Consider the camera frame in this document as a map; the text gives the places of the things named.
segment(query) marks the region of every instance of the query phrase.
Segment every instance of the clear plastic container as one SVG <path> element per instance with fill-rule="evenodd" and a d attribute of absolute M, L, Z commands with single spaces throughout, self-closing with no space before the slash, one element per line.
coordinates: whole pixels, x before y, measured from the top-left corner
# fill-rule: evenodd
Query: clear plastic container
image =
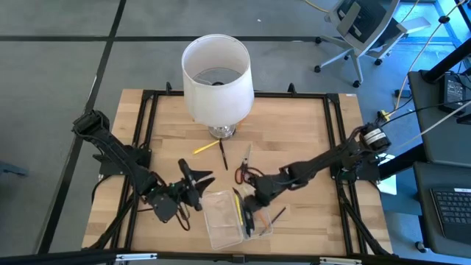
<path fill-rule="evenodd" d="M 243 240 L 266 236 L 273 232 L 268 211 L 261 209 L 253 214 L 255 229 L 249 237 L 240 223 L 235 194 L 232 191 L 206 194 L 202 198 L 202 206 L 209 239 L 214 250 L 239 244 Z"/>

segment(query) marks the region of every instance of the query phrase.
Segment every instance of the wooden tabletop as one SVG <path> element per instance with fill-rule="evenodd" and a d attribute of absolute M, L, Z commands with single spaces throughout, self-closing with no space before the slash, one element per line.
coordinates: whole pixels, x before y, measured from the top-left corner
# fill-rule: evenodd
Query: wooden tabletop
<path fill-rule="evenodd" d="M 118 106 L 113 134 L 124 144 L 130 144 L 135 129 L 142 90 L 123 90 Z M 354 94 L 339 94 L 346 134 L 362 125 L 358 100 Z M 143 128 L 149 115 L 150 102 Z M 333 106 L 333 124 L 336 128 Z M 288 163 L 311 158 L 329 150 L 325 112 L 320 99 L 255 98 L 250 114 L 238 132 L 224 142 L 229 171 L 222 162 L 217 146 L 197 155 L 192 151 L 213 142 L 206 126 L 195 124 L 186 110 L 182 96 L 159 96 L 157 114 L 152 131 L 152 162 L 150 169 L 167 182 L 178 181 L 182 174 L 177 161 L 186 159 L 194 170 L 212 170 L 216 180 L 206 192 L 231 190 L 234 171 L 240 166 L 249 144 L 252 153 L 249 165 L 266 174 Z M 113 176 L 96 191 L 83 247 L 90 246 L 105 231 L 116 215 L 123 183 L 122 176 Z M 372 235 L 392 251 L 379 193 L 368 182 L 356 184 L 361 216 Z M 203 212 L 191 212 L 191 230 L 184 231 L 176 218 L 167 224 L 160 222 L 153 211 L 138 213 L 133 250 L 155 252 L 231 252 L 285 255 L 345 255 L 344 238 L 339 215 L 335 184 L 329 169 L 317 173 L 310 183 L 297 191 L 286 191 L 269 206 L 270 216 L 283 207 L 287 210 L 274 224 L 273 234 L 245 241 L 222 250 L 212 250 Z M 124 243 L 127 220 L 119 245 Z M 355 225 L 350 220 L 353 248 L 358 252 Z"/>

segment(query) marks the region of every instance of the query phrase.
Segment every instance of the lamp base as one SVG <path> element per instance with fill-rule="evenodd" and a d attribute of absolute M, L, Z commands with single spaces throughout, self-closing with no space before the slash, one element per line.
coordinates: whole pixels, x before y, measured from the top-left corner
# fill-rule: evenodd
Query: lamp base
<path fill-rule="evenodd" d="M 223 127 L 209 127 L 209 133 L 216 139 L 228 139 L 236 131 L 237 124 Z"/>

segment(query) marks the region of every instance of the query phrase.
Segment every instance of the lamp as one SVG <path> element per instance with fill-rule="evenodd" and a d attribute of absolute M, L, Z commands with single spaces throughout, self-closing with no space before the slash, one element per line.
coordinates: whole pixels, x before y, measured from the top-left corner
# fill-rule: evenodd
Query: lamp
<path fill-rule="evenodd" d="M 215 138 L 229 138 L 236 125 L 250 112 L 254 92 L 250 56 L 245 46 L 226 35 L 206 35 L 190 43 L 182 56 L 183 90 L 188 112 L 195 122 L 209 127 Z M 227 75 L 221 70 L 238 73 L 232 82 L 221 82 Z M 210 74 L 216 82 L 203 84 L 201 74 Z"/>

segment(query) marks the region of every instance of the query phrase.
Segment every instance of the black keyboard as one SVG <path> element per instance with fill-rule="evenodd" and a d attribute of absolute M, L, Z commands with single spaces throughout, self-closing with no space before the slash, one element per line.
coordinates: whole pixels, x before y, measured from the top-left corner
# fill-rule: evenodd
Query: black keyboard
<path fill-rule="evenodd" d="M 471 188 L 432 188 L 443 236 L 471 244 Z"/>

